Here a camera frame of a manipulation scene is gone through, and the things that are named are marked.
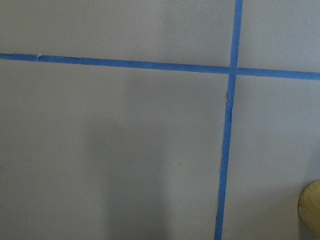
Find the wooden bamboo cup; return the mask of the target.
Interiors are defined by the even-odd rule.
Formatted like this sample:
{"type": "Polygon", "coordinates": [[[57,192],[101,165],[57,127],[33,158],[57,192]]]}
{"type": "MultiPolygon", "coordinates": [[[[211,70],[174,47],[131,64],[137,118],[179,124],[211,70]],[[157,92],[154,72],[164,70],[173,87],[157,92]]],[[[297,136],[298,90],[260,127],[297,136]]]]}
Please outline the wooden bamboo cup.
{"type": "Polygon", "coordinates": [[[320,180],[313,181],[299,196],[298,216],[302,224],[320,238],[320,180]]]}

